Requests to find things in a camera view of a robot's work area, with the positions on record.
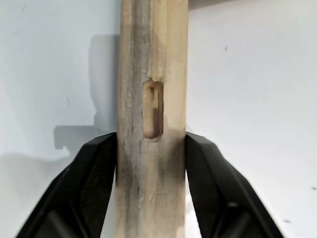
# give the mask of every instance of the black clamp jaw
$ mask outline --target black clamp jaw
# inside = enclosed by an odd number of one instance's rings
[[[86,143],[50,184],[17,238],[99,238],[116,164],[116,134]],[[187,133],[186,170],[202,238],[282,238],[248,181],[204,137]]]

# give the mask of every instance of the wooden dowel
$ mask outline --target wooden dowel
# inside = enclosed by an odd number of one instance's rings
[[[122,0],[116,238],[184,238],[188,0]]]

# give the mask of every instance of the white wall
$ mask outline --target white wall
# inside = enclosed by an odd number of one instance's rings
[[[188,127],[218,144],[290,238],[317,237],[316,7],[195,0],[190,11]],[[18,232],[85,141],[115,130],[119,8],[0,0],[0,237]],[[109,210],[113,224],[113,198]]]

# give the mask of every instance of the wood grain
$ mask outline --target wood grain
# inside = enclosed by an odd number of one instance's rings
[[[188,0],[122,0],[116,238],[183,238]]]

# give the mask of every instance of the mortise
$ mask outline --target mortise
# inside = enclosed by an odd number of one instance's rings
[[[163,134],[163,83],[151,78],[143,84],[143,135],[148,139]]]

